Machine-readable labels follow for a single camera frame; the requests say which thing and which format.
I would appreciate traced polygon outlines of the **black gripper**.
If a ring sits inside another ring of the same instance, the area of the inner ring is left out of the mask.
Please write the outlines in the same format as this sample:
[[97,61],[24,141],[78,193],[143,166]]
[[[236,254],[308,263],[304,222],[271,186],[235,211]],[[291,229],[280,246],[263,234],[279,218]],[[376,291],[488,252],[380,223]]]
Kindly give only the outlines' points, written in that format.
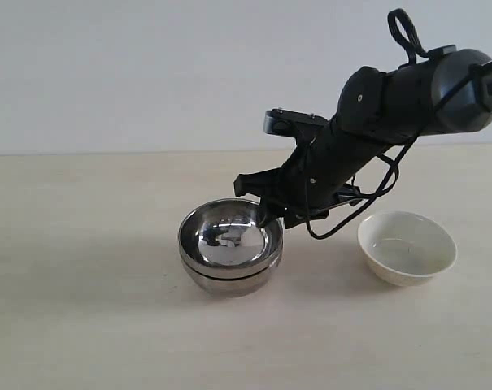
[[239,174],[234,196],[260,198],[259,227],[283,219],[286,228],[293,228],[304,219],[328,216],[344,184],[387,149],[384,141],[346,131],[333,117],[312,141],[297,142],[281,167]]

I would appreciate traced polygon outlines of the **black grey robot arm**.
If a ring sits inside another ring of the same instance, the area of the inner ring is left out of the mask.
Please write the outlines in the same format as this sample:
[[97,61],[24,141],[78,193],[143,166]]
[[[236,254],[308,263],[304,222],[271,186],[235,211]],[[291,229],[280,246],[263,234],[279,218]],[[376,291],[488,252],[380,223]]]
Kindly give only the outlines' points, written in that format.
[[392,72],[362,67],[346,82],[330,119],[268,110],[264,131],[294,138],[295,149],[278,168],[240,174],[234,192],[259,198],[261,224],[279,218],[293,228],[387,193],[388,185],[363,193],[352,180],[388,149],[418,137],[478,132],[491,122],[492,58],[478,50],[439,50]]

